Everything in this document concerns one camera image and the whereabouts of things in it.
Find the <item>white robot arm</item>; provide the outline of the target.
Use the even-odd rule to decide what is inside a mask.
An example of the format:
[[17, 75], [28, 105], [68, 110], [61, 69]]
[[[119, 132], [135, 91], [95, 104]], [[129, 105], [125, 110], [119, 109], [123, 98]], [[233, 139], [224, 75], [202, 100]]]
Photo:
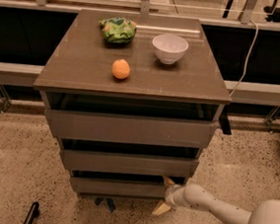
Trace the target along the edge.
[[159, 216], [175, 207], [207, 211], [223, 224], [280, 224], [280, 199], [267, 199], [260, 202], [252, 212], [209, 193], [206, 188], [196, 184], [178, 185], [164, 177], [165, 197], [152, 211]]

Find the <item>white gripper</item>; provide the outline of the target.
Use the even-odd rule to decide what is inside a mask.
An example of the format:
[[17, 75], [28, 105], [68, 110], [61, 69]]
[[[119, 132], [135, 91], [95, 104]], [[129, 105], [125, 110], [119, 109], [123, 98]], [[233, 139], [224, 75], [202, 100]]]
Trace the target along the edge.
[[164, 176], [164, 186], [167, 187], [165, 190], [165, 200], [160, 200], [157, 206], [152, 211], [153, 215], [160, 216], [163, 213], [167, 213], [172, 210], [171, 206], [184, 206], [185, 198], [183, 195], [184, 187], [175, 185], [171, 178]]

